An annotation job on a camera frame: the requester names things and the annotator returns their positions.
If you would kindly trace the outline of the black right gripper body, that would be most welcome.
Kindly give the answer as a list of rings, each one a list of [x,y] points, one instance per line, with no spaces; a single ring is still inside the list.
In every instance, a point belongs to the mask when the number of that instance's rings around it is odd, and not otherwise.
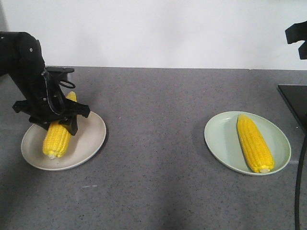
[[[285,30],[285,36],[288,44],[304,41],[298,48],[299,58],[307,59],[307,21],[295,23]]]

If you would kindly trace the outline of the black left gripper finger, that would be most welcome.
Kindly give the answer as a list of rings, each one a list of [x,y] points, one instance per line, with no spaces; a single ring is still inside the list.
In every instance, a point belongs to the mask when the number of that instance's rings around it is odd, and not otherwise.
[[[64,114],[64,127],[71,135],[75,136],[78,131],[77,115],[87,118],[90,114],[90,108],[88,105],[66,100]]]
[[[30,103],[27,100],[16,101],[12,108],[16,113],[23,112],[26,114],[31,114],[33,111]]]

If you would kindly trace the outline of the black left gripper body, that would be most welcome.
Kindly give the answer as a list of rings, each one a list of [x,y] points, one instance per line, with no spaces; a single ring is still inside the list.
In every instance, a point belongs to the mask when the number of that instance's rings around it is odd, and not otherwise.
[[[40,72],[26,71],[24,76],[24,112],[29,122],[48,127],[51,122],[60,121],[68,127],[76,127],[79,103],[67,99],[60,86],[73,89],[75,85],[66,80],[73,69],[43,69]]]

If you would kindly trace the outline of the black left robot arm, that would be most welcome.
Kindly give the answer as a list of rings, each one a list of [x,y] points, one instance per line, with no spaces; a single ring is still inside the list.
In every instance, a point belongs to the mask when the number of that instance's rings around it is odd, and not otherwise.
[[[8,74],[25,97],[13,109],[28,114],[29,122],[48,129],[58,121],[71,135],[77,133],[77,115],[88,117],[90,108],[67,99],[61,90],[75,88],[67,80],[73,72],[73,68],[46,67],[40,42],[29,33],[1,32],[0,74]]]

